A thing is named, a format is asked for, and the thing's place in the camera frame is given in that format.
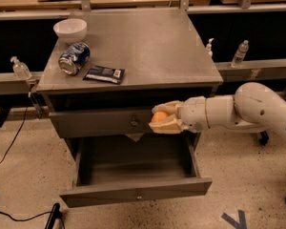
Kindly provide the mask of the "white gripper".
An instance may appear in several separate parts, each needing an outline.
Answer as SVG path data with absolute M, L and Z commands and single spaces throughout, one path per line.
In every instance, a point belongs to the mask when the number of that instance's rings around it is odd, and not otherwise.
M 204 96 L 191 97 L 184 102 L 174 100 L 162 103 L 152 108 L 152 113 L 155 114 L 156 112 L 164 112 L 169 115 L 164 120 L 149 123 L 150 128 L 157 134 L 180 134 L 182 129 L 193 133 L 201 133 L 208 129 L 206 98 Z M 179 120 L 176 118 L 179 113 L 182 129 Z

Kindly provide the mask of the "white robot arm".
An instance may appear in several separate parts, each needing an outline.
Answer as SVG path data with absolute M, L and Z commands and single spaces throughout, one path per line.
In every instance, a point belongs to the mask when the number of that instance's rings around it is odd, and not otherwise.
M 233 95 L 175 100 L 153 107 L 152 112 L 167 115 L 150 123 L 158 134 L 201 133 L 222 126 L 240 133 L 272 130 L 286 140 L 286 101 L 256 82 L 241 85 Z

